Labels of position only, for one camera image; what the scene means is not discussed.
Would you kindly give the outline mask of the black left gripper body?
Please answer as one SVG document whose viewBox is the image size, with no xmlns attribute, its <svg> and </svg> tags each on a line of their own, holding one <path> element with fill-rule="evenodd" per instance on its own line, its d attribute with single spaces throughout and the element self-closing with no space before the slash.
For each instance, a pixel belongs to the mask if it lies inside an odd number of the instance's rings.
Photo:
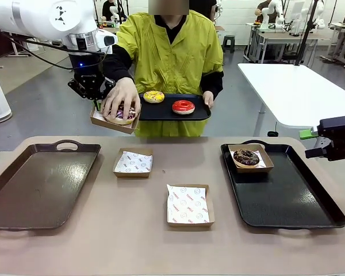
<svg viewBox="0 0 345 276">
<path fill-rule="evenodd" d="M 101 85 L 104 82 L 104 75 L 102 72 L 103 55 L 89 54 L 89 55 L 69 55 L 73 78 L 78 81 L 85 78 L 93 78 L 98 86 L 98 93 Z"/>
</svg>

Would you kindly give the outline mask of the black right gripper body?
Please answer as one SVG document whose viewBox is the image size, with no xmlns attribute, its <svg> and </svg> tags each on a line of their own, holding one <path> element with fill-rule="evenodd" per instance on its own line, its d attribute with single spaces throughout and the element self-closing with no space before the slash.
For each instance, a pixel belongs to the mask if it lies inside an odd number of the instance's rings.
<svg viewBox="0 0 345 276">
<path fill-rule="evenodd" d="M 345 116 L 320 120 L 318 135 L 330 140 L 323 148 L 329 161 L 345 159 Z"/>
</svg>

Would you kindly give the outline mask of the person's right hand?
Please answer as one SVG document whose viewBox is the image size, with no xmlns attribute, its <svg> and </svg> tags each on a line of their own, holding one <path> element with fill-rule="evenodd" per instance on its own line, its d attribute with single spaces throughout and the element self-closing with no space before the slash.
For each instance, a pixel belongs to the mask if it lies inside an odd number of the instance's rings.
<svg viewBox="0 0 345 276">
<path fill-rule="evenodd" d="M 125 77 L 116 82 L 107 97 L 102 101 L 101 112 L 103 116 L 110 116 L 113 120 L 122 102 L 124 103 L 123 120 L 128 119 L 131 106 L 134 107 L 136 115 L 139 115 L 141 110 L 140 97 L 131 78 Z"/>
</svg>

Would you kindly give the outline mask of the person's left hand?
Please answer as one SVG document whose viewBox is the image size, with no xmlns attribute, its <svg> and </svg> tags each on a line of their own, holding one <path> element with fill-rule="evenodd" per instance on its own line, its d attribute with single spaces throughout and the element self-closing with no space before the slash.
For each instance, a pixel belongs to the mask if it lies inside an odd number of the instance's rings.
<svg viewBox="0 0 345 276">
<path fill-rule="evenodd" d="M 204 104 L 209 108 L 212 109 L 214 105 L 214 95 L 211 91 L 205 91 L 202 95 Z"/>
</svg>

